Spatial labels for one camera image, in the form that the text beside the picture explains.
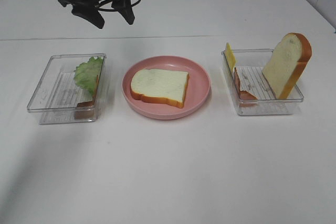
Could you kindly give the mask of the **green lettuce leaf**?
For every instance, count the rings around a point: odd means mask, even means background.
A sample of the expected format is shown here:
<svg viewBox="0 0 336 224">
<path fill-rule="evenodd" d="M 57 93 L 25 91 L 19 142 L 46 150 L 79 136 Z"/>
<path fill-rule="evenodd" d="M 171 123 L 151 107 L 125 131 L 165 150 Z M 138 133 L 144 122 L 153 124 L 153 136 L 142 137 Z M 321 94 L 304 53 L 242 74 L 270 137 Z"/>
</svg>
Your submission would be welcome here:
<svg viewBox="0 0 336 224">
<path fill-rule="evenodd" d="M 102 64 L 101 57 L 90 57 L 87 62 L 81 63 L 75 69 L 76 86 L 87 90 L 93 97 L 96 95 Z"/>
</svg>

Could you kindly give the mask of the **bread slice base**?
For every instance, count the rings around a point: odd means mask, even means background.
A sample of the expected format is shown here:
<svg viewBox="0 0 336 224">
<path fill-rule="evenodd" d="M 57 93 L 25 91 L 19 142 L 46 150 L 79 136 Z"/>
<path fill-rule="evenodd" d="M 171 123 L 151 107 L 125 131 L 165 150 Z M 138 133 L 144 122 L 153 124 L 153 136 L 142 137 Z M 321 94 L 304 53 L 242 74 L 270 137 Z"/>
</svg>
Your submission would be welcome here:
<svg viewBox="0 0 336 224">
<path fill-rule="evenodd" d="M 147 103 L 184 107 L 189 73 L 164 69 L 141 69 L 130 83 L 131 96 Z"/>
</svg>

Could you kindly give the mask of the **bacon strip from tray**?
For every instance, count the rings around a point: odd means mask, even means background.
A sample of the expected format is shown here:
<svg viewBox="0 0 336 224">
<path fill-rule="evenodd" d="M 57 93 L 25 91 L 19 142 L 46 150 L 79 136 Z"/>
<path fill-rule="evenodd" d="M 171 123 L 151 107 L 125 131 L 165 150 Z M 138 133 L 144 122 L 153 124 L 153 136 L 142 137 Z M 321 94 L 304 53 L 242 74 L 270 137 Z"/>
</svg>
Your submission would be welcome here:
<svg viewBox="0 0 336 224">
<path fill-rule="evenodd" d="M 96 76 L 96 82 L 95 82 L 95 89 L 93 91 L 92 100 L 87 102 L 80 102 L 77 104 L 76 108 L 82 108 L 82 110 L 75 111 L 74 112 L 74 118 L 76 120 L 82 120 L 82 119 L 89 119 L 92 116 L 94 116 L 94 110 L 92 107 L 95 105 L 96 102 L 96 95 L 97 95 L 97 88 L 99 84 L 99 76 Z"/>
<path fill-rule="evenodd" d="M 240 85 L 240 78 L 237 72 L 237 68 L 234 67 L 234 81 L 235 81 L 235 87 L 237 89 L 237 94 L 238 94 L 238 98 L 240 99 L 240 101 L 238 102 L 238 107 L 239 108 L 253 108 L 255 107 L 257 104 L 254 102 L 243 102 L 243 101 L 252 101 L 252 100 L 257 100 L 257 98 L 252 95 L 251 93 L 249 93 L 248 91 L 242 90 L 241 89 L 241 85 Z"/>
</svg>

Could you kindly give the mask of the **clear left plastic tray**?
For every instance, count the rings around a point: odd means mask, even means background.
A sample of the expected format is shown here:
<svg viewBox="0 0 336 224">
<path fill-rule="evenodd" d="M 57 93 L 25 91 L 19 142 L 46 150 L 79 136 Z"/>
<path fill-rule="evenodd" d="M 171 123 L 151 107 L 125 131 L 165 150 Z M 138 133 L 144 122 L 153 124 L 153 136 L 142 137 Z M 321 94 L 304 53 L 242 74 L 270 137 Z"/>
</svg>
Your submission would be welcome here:
<svg viewBox="0 0 336 224">
<path fill-rule="evenodd" d="M 76 86 L 75 69 L 90 57 L 101 57 L 103 64 L 99 77 L 96 102 L 92 107 L 94 116 L 89 119 L 76 120 L 74 112 L 80 102 L 92 100 L 92 95 Z M 105 70 L 105 54 L 56 55 L 50 57 L 42 77 L 28 103 L 27 111 L 39 115 L 39 124 L 62 124 L 93 122 L 100 115 L 107 99 L 109 78 Z"/>
</svg>

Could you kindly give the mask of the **clear plastic tray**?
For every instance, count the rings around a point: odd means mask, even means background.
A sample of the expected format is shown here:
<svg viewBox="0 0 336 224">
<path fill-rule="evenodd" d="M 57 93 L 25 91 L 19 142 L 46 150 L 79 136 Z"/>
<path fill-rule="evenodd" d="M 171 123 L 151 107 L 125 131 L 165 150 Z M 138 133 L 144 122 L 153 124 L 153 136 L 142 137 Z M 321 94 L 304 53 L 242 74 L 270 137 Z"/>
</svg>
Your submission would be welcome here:
<svg viewBox="0 0 336 224">
<path fill-rule="evenodd" d="M 233 49 L 236 58 L 235 67 L 240 78 L 241 89 L 254 95 L 257 100 L 243 101 L 254 102 L 253 108 L 239 108 L 237 89 L 235 87 L 234 73 L 231 74 L 225 53 L 223 56 L 223 74 L 228 85 L 230 96 L 238 115 L 287 115 L 293 114 L 304 96 L 297 86 L 294 86 L 285 100 L 277 100 L 262 69 L 272 56 L 272 49 Z"/>
<path fill-rule="evenodd" d="M 90 57 L 101 57 L 103 64 L 99 77 L 96 102 L 92 107 L 94 116 L 89 119 L 76 120 L 74 112 L 80 102 L 92 100 L 92 95 L 76 86 L 75 69 Z M 105 70 L 105 54 L 56 55 L 50 57 L 42 77 L 28 103 L 27 111 L 39 115 L 39 124 L 62 124 L 93 122 L 100 115 L 107 99 L 109 78 Z"/>
</svg>

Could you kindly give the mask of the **pink round plate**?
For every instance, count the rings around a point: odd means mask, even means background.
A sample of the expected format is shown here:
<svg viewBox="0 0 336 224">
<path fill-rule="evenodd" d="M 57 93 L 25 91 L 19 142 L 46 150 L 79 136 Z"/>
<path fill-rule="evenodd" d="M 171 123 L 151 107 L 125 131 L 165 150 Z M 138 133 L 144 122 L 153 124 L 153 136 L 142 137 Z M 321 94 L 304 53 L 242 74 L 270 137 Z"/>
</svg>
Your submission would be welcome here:
<svg viewBox="0 0 336 224">
<path fill-rule="evenodd" d="M 130 83 L 134 74 L 141 69 L 152 68 L 189 73 L 183 108 L 179 109 L 167 104 L 146 103 L 135 100 L 131 96 Z M 190 59 L 178 56 L 156 56 L 134 64 L 124 75 L 122 90 L 127 103 L 134 111 L 152 119 L 172 120 L 188 116 L 198 110 L 210 93 L 211 81 L 205 69 Z"/>
</svg>

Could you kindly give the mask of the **yellow cheese slice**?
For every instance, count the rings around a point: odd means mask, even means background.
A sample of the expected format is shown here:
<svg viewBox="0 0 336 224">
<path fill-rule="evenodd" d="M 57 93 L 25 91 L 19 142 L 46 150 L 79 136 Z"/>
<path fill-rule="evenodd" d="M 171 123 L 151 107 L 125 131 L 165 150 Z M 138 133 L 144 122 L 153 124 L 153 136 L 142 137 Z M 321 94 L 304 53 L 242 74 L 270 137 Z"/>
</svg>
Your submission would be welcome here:
<svg viewBox="0 0 336 224">
<path fill-rule="evenodd" d="M 234 68 L 235 68 L 235 64 L 236 64 L 236 58 L 234 56 L 234 53 L 230 47 L 230 44 L 227 42 L 226 43 L 226 48 L 225 48 L 225 57 L 229 66 L 229 69 L 231 71 L 231 74 L 234 73 Z"/>
</svg>

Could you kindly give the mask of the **clear right plastic tray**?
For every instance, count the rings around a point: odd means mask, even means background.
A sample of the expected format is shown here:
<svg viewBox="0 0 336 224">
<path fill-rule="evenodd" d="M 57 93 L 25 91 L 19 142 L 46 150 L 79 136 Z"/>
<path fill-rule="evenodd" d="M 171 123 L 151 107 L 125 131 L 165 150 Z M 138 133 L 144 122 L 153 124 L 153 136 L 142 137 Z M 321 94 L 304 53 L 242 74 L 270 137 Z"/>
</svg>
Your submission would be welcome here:
<svg viewBox="0 0 336 224">
<path fill-rule="evenodd" d="M 223 74 L 228 85 L 230 96 L 238 115 L 287 115 L 293 114 L 304 96 L 297 86 L 294 86 L 285 100 L 277 100 L 262 69 L 272 56 L 272 49 L 233 49 L 236 58 L 235 67 L 240 78 L 241 89 L 254 95 L 257 100 L 243 101 L 254 102 L 253 108 L 239 108 L 237 89 L 235 87 L 234 73 L 231 74 L 225 53 L 223 56 Z"/>
</svg>

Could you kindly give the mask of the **upright bread slice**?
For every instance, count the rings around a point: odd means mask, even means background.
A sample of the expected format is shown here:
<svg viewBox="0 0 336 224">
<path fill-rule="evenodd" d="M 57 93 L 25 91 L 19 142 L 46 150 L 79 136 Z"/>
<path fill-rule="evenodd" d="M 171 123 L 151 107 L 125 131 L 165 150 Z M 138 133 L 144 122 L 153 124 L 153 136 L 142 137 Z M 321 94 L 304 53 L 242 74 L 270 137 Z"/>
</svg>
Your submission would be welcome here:
<svg viewBox="0 0 336 224">
<path fill-rule="evenodd" d="M 286 99 L 312 56 L 307 38 L 300 33 L 288 33 L 277 44 L 262 73 L 276 99 Z"/>
</svg>

